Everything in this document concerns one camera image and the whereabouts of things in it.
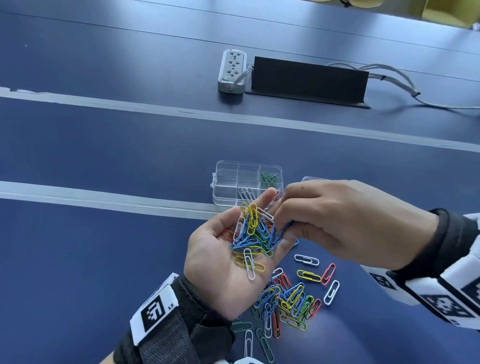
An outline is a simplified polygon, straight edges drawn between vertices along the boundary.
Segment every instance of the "right hand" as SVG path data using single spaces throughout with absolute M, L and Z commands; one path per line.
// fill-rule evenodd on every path
M 410 263 L 438 225 L 437 215 L 359 181 L 289 184 L 275 210 L 279 231 L 295 221 L 285 239 L 305 238 L 341 259 L 391 270 Z

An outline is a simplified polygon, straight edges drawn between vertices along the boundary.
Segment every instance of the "palm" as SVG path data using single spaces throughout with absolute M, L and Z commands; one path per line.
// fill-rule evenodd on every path
M 267 190 L 257 199 L 257 205 L 267 206 L 275 195 L 274 190 Z M 237 207 L 218 215 L 217 217 L 224 216 L 213 227 L 214 231 L 206 229 L 205 225 L 217 217 L 199 227 L 189 239 L 184 269 L 185 277 L 207 303 L 230 320 L 238 317 L 255 302 L 275 266 L 293 245 L 293 242 L 283 241 L 275 249 L 272 258 L 264 254 L 255 255 L 255 263 L 263 264 L 265 271 L 256 271 L 255 279 L 250 280 L 245 267 L 235 263 L 231 243 L 222 235 L 225 229 L 234 230 L 240 213 L 241 209 Z

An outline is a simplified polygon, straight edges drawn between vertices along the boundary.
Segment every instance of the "sleeve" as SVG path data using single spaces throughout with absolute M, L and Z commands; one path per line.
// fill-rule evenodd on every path
M 114 351 L 115 364 L 210 364 L 230 353 L 231 321 L 210 308 L 183 275 L 171 286 L 179 306 L 138 347 L 129 330 Z
M 389 296 L 421 304 L 444 321 L 480 329 L 480 214 L 435 209 L 438 227 L 424 250 L 397 271 L 362 268 Z

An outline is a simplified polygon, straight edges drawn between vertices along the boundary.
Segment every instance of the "blue table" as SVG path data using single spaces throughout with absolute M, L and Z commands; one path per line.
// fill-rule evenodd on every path
M 480 206 L 478 112 L 417 107 L 408 94 L 378 81 L 367 87 L 371 110 L 231 97 L 216 89 L 223 50 L 238 48 L 249 58 L 390 64 L 406 70 L 428 101 L 475 105 L 476 32 L 293 0 L 241 6 L 3 0 L 0 33 L 2 87 L 324 129 L 0 97 L 0 181 L 26 183 L 32 191 L 0 190 L 7 198 L 0 199 L 2 363 L 99 362 L 145 297 L 172 271 L 182 271 L 188 237 L 206 216 L 69 206 L 75 203 L 60 198 L 33 202 L 39 186 L 70 188 L 73 197 L 78 190 L 100 191 L 213 211 L 211 173 L 225 159 L 280 165 L 286 183 L 306 175 L 358 179 L 425 209 L 470 213 Z M 363 137 L 342 135 L 340 127 L 357 128 Z M 379 132 L 390 137 L 379 139 Z M 450 146 L 431 146 L 434 139 Z M 313 243 L 300 242 L 296 253 L 319 258 L 320 273 L 337 264 L 341 288 L 306 332 L 282 327 L 282 337 L 270 340 L 276 363 L 477 362 L 476 331 L 392 301 L 358 265 Z M 296 281 L 293 257 L 281 266 Z M 325 294 L 314 284 L 307 292 Z M 259 349 L 255 341 L 255 357 L 265 360 Z M 242 354 L 240 336 L 231 358 Z

